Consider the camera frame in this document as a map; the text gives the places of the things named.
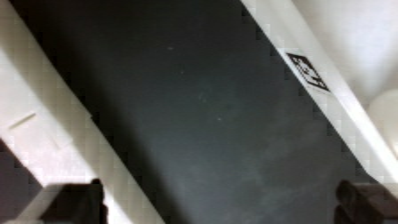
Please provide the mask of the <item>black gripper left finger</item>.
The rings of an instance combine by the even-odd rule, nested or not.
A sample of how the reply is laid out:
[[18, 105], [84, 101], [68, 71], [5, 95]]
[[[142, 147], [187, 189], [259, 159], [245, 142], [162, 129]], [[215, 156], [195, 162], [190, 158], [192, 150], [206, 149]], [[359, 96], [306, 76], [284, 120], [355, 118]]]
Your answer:
[[32, 224], [108, 224], [105, 190], [98, 179], [89, 183], [48, 185], [25, 210]]

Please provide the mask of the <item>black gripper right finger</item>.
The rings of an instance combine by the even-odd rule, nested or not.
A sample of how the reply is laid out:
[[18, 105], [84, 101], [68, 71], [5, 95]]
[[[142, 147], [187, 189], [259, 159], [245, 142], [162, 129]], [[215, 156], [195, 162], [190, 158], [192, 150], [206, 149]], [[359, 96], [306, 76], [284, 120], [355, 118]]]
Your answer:
[[343, 180], [336, 199], [334, 224], [398, 224], [398, 198], [382, 184]]

